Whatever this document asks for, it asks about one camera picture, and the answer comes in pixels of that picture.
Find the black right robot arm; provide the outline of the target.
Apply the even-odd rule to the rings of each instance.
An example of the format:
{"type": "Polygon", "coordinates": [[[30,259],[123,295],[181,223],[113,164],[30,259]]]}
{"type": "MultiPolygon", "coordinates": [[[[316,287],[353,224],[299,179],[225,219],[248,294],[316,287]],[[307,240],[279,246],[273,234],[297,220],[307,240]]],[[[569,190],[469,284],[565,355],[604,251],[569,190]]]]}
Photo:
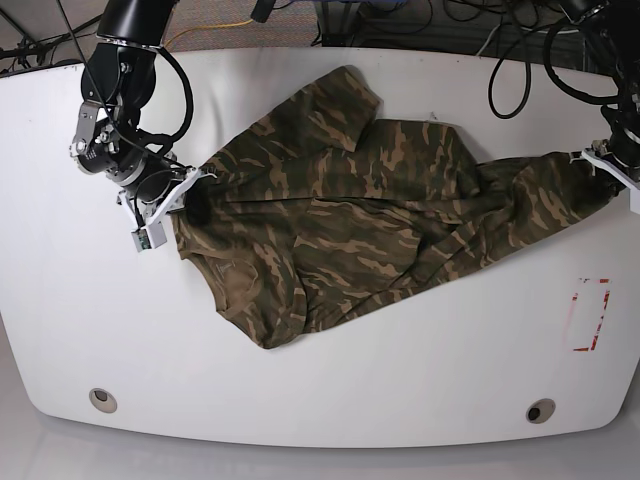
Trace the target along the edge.
{"type": "Polygon", "coordinates": [[[190,81],[163,45],[175,7],[173,1],[108,2],[97,30],[99,42],[82,60],[83,102],[70,155],[83,172],[104,173],[122,188],[137,226],[144,224],[141,205],[166,199],[193,171],[171,154],[194,116],[190,81]],[[173,68],[185,96],[184,119],[171,134],[139,126],[156,87],[158,58],[173,68]]]}

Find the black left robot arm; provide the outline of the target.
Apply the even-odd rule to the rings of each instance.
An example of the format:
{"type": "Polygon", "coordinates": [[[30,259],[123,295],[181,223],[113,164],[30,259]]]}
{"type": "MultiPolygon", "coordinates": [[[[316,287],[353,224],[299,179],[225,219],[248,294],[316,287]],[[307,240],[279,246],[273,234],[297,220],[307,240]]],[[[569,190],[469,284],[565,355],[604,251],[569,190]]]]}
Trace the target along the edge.
{"type": "Polygon", "coordinates": [[[493,85],[499,68],[506,59],[496,63],[488,85],[490,110],[499,119],[517,116],[525,107],[532,81],[532,69],[527,38],[544,32],[541,48],[544,70],[548,79],[562,92],[582,103],[600,108],[609,125],[607,140],[596,141],[582,150],[579,158],[589,162],[596,170],[611,175],[630,191],[630,208],[639,211],[639,3],[637,1],[560,1],[563,17],[548,26],[530,31],[517,20],[509,1],[503,3],[510,23],[517,31],[513,44],[522,47],[525,68],[523,97],[514,111],[503,114],[495,108],[493,85]],[[617,92],[596,96],[565,83],[555,72],[551,53],[555,38],[563,30],[576,30],[583,37],[585,48],[601,71],[608,74],[617,92]]]}

